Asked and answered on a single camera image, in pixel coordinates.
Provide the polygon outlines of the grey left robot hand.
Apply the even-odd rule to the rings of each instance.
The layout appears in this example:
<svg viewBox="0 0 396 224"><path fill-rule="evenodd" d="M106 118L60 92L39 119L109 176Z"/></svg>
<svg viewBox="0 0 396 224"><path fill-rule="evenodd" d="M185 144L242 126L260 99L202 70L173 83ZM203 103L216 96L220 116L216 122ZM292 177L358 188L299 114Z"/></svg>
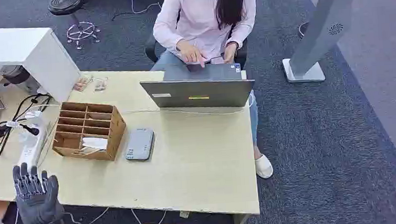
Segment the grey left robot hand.
<svg viewBox="0 0 396 224"><path fill-rule="evenodd" d="M47 171L37 173L37 167L28 170L27 163L13 167L16 203L23 224L49 224L60 221L64 208L58 200L59 182Z"/></svg>

